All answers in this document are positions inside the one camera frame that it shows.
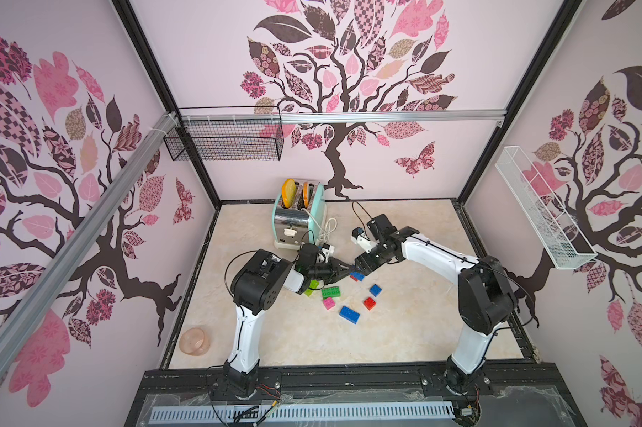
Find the red lego brick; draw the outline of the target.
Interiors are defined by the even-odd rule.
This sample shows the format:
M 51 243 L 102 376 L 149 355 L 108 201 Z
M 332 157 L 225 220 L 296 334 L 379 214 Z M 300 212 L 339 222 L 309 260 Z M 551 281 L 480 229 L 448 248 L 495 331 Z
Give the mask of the red lego brick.
M 368 297 L 363 301 L 363 304 L 368 311 L 372 311 L 377 305 L 377 302 L 372 297 Z

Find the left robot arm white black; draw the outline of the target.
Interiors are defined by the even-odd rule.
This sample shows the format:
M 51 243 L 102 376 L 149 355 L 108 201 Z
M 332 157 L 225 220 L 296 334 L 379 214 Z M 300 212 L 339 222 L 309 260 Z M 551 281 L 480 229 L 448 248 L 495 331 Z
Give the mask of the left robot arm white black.
M 249 251 L 251 258 L 228 282 L 237 310 L 237 330 L 232 352 L 224 363 L 224 374 L 235 396 L 253 396 L 259 383 L 260 338 L 267 311 L 283 290 L 301 295 L 316 280 L 326 285 L 345 279 L 356 271 L 352 264 L 324 254 L 306 243 L 292 261 L 270 251 Z

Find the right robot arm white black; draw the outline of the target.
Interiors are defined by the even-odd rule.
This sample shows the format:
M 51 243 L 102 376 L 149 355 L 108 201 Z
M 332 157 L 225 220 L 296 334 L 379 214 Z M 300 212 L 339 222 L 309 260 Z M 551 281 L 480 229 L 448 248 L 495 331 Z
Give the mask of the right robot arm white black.
M 386 215 L 353 229 L 351 239 L 363 254 L 355 259 L 365 276 L 388 263 L 409 261 L 436 272 L 458 287 L 463 321 L 457 347 L 446 361 L 444 381 L 451 393 L 464 396 L 474 387 L 493 338 L 518 307 L 518 299 L 499 260 L 476 258 L 442 246 L 413 227 L 397 229 Z

